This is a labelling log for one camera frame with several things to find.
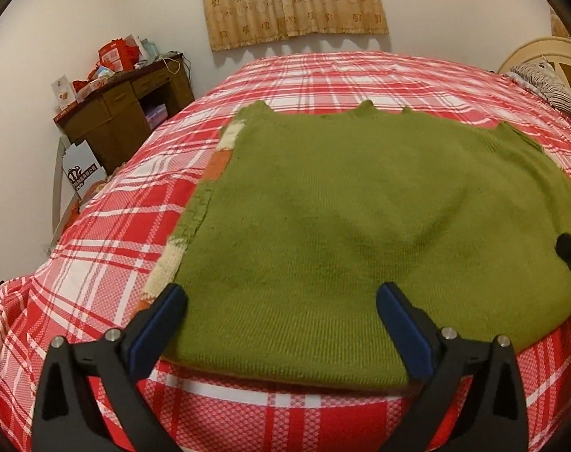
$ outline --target knitted garment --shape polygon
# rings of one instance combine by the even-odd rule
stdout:
[[[571,181],[507,123],[480,129],[371,102],[224,131],[152,271],[190,298],[166,357],[239,377],[349,389],[407,383],[376,311],[395,281],[439,327],[516,351],[571,314]]]

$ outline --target striped pillow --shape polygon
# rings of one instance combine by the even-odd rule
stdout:
[[[511,72],[536,87],[553,108],[571,114],[571,90],[545,59],[519,64],[511,68]]]

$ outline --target bedspread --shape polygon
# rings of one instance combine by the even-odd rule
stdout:
[[[407,106],[478,127],[509,121],[571,178],[571,120],[503,76],[379,52],[250,63],[159,127],[33,275],[0,287],[0,425],[18,450],[30,450],[34,393],[51,338],[91,341],[128,323],[235,112],[264,100],[276,111],[332,113],[366,99],[381,110]],[[571,404],[571,318],[518,361],[536,451]],[[110,431],[128,447],[102,386],[93,384]],[[412,402],[210,376],[164,361],[139,388],[176,442],[197,452],[377,450]],[[433,445],[446,440],[465,391]]]

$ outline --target metal screw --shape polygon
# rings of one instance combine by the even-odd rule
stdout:
[[[455,328],[443,328],[440,330],[440,334],[444,337],[445,340],[454,340],[459,336]]]
[[[122,332],[117,328],[112,328],[105,332],[105,339],[108,342],[115,342],[118,338],[122,336]]]
[[[501,334],[497,337],[497,343],[503,348],[507,348],[511,345],[511,340],[506,334]]]
[[[51,346],[53,348],[59,348],[63,345],[64,342],[65,338],[63,336],[56,336],[55,338],[53,338],[53,340],[51,340]]]

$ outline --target bed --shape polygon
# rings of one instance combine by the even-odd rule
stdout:
[[[504,76],[446,61],[381,52],[281,56],[244,66],[160,126],[59,240],[34,274],[0,287],[0,427],[30,450],[36,382],[51,338],[91,341],[123,327],[218,141],[239,108],[332,113],[371,99],[476,127],[507,120],[536,139],[571,178],[571,119]],[[518,355],[530,450],[540,450],[571,406],[571,318]],[[305,389],[211,376],[160,361],[139,388],[184,450],[377,450],[410,396]],[[446,441],[464,392],[432,445]],[[95,394],[125,448],[103,388]]]

